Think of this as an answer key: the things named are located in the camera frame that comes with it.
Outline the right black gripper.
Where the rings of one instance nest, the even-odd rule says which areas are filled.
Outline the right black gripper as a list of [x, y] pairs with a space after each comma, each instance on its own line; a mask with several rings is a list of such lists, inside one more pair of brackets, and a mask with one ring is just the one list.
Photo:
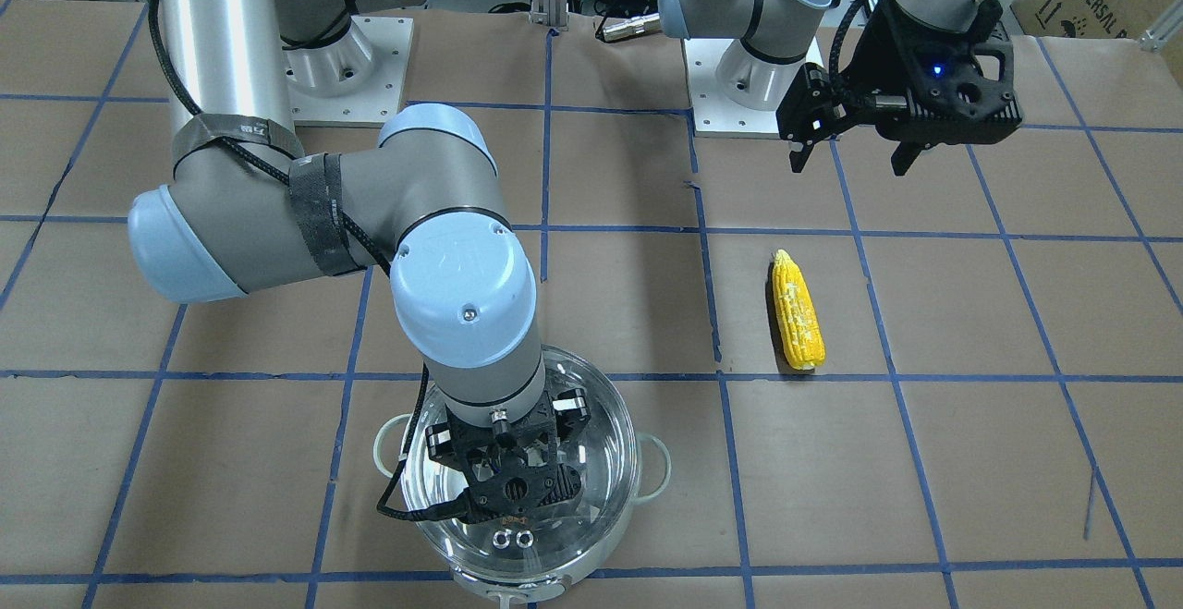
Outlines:
[[468, 499], [576, 499], [582, 475], [560, 460], [560, 445], [578, 436], [590, 419], [583, 387], [557, 395], [545, 387], [516, 422], [494, 412], [485, 428], [448, 412], [442, 423], [427, 429], [428, 455], [460, 471]]

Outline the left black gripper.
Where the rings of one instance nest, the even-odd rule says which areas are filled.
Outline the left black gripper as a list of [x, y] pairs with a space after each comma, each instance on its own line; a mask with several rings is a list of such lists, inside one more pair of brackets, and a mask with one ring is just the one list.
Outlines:
[[[802, 61], [776, 108], [780, 138], [789, 141], [787, 158], [793, 174], [804, 170], [815, 141], [828, 140], [855, 127], [854, 114], [845, 111], [834, 91], [823, 66]], [[890, 157], [893, 175], [907, 174], [922, 153], [925, 153], [925, 144], [920, 142], [899, 142]]]

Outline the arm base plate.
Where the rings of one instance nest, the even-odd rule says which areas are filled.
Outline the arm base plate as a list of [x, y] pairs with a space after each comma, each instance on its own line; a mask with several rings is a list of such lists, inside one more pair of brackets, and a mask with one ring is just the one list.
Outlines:
[[413, 35], [409, 17], [354, 17], [338, 41], [284, 52], [295, 124], [383, 125], [402, 106]]
[[778, 140], [777, 106], [806, 61], [823, 61], [816, 40], [803, 60], [756, 60], [732, 38], [683, 41], [696, 132], [709, 138]]

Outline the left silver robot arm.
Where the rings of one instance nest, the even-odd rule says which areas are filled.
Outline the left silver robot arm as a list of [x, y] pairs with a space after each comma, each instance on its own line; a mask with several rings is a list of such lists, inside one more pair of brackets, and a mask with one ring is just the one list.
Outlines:
[[896, 142], [903, 176], [935, 145], [990, 145], [1023, 121], [1010, 0], [851, 0], [825, 65], [807, 52], [841, 0], [658, 0], [672, 38], [726, 38], [719, 79], [744, 106], [772, 111], [793, 171], [815, 145], [856, 127]]

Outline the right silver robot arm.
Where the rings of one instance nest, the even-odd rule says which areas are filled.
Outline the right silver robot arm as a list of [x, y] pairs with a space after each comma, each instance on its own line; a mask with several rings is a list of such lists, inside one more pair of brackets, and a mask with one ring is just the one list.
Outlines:
[[218, 302], [376, 265], [447, 407], [437, 442], [452, 465], [464, 469], [477, 445], [516, 456], [494, 462], [481, 504], [575, 481], [556, 456], [526, 471], [530, 445], [557, 443], [573, 415], [545, 393], [534, 271], [474, 122], [415, 104], [370, 151], [308, 154], [274, 0], [151, 0], [149, 30], [175, 93], [173, 183], [135, 197], [128, 216], [151, 289]]

